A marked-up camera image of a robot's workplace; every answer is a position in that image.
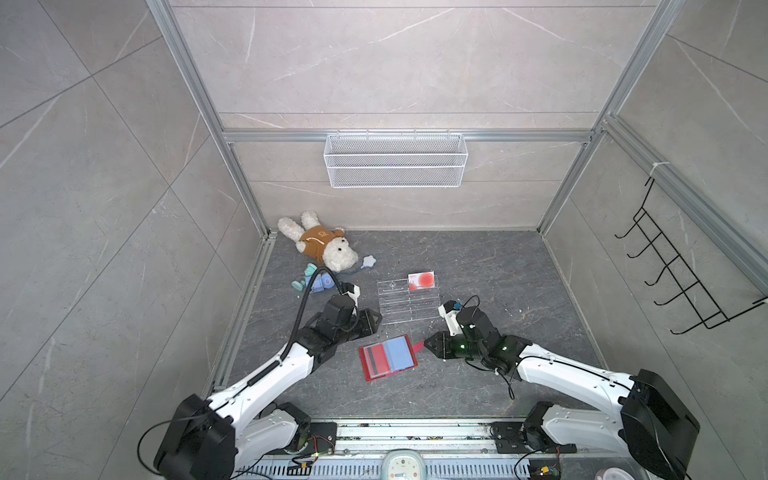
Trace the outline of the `red leather card holder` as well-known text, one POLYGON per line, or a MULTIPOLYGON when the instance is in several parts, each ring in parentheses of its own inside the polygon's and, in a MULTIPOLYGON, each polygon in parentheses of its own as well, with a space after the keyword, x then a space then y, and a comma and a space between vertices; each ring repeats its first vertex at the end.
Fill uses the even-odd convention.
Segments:
POLYGON ((372 382, 417 367, 416 354, 423 349, 424 341, 412 343, 408 335, 360 347, 365 380, 372 382))

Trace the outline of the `clear acrylic tiered card stand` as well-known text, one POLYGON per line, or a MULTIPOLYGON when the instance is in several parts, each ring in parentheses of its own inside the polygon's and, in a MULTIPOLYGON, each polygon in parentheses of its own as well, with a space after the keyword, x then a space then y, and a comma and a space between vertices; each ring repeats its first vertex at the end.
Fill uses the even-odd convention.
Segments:
POLYGON ((377 293, 382 324, 397 325, 438 319, 441 301, 438 277, 434 274, 435 287, 428 290, 410 291, 408 276, 379 281, 377 293))

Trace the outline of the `white card red circle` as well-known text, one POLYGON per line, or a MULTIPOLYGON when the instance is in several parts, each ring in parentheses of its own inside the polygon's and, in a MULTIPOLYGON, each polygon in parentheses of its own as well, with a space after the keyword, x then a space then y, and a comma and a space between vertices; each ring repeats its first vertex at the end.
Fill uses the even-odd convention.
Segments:
POLYGON ((410 291, 428 290, 435 287, 435 274, 433 271, 412 273, 408 275, 408 288, 410 291))

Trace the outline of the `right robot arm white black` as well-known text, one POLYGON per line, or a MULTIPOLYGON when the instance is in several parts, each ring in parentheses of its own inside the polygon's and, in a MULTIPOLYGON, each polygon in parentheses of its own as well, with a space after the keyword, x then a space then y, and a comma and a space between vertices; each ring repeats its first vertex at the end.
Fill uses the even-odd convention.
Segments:
POLYGON ((438 313, 447 328, 424 342, 436 357, 478 361, 507 383, 541 385, 584 403, 572 409, 538 402, 517 434, 529 451, 592 447, 627 454, 661 479, 687 478, 700 424, 660 375, 593 367, 503 335, 478 306, 449 301, 438 313))

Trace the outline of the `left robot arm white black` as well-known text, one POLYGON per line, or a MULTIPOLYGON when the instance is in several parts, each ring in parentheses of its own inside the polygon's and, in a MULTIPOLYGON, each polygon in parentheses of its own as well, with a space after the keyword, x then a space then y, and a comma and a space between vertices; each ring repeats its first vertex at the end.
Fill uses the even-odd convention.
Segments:
POLYGON ((307 324, 296 321, 288 342, 267 362, 206 399, 192 394, 165 421, 150 471, 165 479, 231 479, 264 454, 298 448, 309 417, 284 403, 284 391, 330 360, 339 345, 374 335, 381 314, 358 306, 358 292, 332 296, 307 324))

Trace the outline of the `white plastic card sleeves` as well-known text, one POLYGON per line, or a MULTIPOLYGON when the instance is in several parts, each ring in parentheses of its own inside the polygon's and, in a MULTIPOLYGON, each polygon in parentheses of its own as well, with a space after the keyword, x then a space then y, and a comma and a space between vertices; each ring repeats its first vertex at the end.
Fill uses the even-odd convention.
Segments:
POLYGON ((383 347, 391 373, 408 370, 417 365, 407 335, 389 339, 383 343, 383 347))

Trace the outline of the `teal toy piece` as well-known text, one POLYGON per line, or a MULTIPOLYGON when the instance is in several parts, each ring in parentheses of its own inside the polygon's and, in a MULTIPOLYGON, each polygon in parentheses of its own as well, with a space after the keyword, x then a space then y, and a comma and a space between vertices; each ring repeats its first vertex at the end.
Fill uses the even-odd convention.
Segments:
POLYGON ((316 292, 317 289, 314 286, 314 282, 311 280, 312 275, 317 270, 317 266, 313 263, 308 263, 304 273, 303 278, 301 280, 295 280, 291 282, 291 286, 296 289, 297 291, 304 291, 309 289, 311 292, 316 292))

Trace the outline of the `white teddy bear brown shirt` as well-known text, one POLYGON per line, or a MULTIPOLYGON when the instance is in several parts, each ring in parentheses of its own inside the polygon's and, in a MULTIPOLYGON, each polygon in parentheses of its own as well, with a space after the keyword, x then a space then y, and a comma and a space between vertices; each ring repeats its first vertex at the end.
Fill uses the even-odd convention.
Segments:
POLYGON ((281 234, 294 243, 299 253, 334 273, 351 269, 359 260, 344 230, 326 228, 314 211, 304 211, 299 222, 289 217, 280 218, 277 227, 281 234))

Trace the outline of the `white round device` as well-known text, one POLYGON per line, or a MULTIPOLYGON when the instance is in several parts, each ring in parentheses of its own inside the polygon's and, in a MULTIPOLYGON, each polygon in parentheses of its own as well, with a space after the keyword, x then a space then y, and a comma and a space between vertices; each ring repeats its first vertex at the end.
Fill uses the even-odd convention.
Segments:
POLYGON ((422 456, 413 450, 393 450, 382 460, 381 480, 426 480, 427 466, 422 456))

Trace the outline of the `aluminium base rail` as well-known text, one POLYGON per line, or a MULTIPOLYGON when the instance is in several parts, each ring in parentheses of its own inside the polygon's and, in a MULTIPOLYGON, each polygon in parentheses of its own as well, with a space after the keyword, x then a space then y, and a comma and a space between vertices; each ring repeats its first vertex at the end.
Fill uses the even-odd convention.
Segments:
POLYGON ((231 479, 380 479, 393 450, 418 452, 427 479, 649 479, 629 456, 569 445, 535 453, 517 419, 320 419, 299 446, 264 454, 231 479))

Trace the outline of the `horizontal aluminium wall rail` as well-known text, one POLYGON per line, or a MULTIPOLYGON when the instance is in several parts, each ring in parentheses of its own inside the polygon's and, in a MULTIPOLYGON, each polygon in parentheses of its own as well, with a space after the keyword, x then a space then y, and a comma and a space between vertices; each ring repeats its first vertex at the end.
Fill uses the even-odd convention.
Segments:
POLYGON ((591 129, 225 129, 227 143, 255 142, 324 142, 329 136, 406 137, 460 135, 466 142, 589 142, 591 129))

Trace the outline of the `right wall aluminium rail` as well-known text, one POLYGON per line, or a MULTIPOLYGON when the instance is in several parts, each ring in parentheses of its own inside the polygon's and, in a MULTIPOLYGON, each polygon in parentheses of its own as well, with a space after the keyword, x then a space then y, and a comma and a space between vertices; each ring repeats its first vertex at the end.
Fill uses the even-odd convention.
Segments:
POLYGON ((767 254, 715 202, 689 181, 624 120, 608 116, 603 129, 761 292, 767 291, 767 254))

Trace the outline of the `left aluminium corner post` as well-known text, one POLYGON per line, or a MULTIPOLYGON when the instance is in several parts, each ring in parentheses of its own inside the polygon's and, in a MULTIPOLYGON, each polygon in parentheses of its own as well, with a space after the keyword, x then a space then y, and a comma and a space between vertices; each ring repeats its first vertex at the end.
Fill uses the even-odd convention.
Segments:
POLYGON ((262 238, 268 238, 270 234, 269 227, 258 206, 240 161, 237 159, 231 145, 224 138, 224 127, 195 65, 170 3, 165 0, 148 0, 147 5, 201 114, 202 120, 210 132, 214 145, 234 181, 253 224, 262 238))

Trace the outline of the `vertical aluminium corner post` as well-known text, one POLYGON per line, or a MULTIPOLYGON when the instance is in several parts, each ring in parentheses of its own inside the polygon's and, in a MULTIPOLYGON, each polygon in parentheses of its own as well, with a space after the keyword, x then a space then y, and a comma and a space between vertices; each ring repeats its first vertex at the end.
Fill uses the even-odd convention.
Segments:
POLYGON ((602 141, 605 135, 604 127, 608 120, 617 116, 684 5, 684 0, 664 0, 658 3, 627 65, 600 111, 588 139, 582 143, 537 227, 537 232, 542 237, 548 234, 589 160, 602 141))

